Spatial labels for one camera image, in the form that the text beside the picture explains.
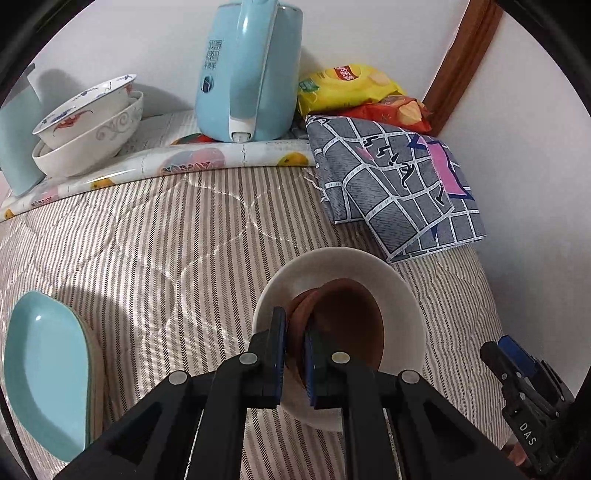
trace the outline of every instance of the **kettle handle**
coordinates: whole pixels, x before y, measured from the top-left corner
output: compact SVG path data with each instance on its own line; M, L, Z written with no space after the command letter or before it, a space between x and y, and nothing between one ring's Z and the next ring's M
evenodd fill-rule
M236 29L236 57L230 78L230 139L250 140L255 132L261 86L278 0L242 0Z

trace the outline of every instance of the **wooden trim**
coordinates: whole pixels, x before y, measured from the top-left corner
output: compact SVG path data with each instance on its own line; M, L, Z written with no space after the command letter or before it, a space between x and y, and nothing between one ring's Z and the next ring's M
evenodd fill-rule
M456 39L447 52L424 103L432 116L430 135L438 135L464 95L492 38L503 9L494 0L470 0Z

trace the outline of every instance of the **light blue plate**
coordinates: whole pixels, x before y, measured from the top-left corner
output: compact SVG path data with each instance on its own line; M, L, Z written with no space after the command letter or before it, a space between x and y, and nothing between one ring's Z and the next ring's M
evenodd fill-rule
M88 443L89 362L68 307L37 291L18 300L4 349L7 395L21 424L64 462Z

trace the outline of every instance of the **bowl with red fish pattern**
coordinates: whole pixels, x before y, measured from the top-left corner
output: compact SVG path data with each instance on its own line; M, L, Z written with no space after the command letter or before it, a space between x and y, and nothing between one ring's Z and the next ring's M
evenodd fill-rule
M41 120L33 135L55 150L92 130L128 106L135 77L123 75L84 90Z

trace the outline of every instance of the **gray plaid cloth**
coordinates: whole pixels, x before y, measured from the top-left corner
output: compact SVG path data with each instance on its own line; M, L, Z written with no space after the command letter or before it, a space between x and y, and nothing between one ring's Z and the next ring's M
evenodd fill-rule
M440 140L342 116L310 115L306 125L330 220L364 220L387 261L486 236L460 166Z

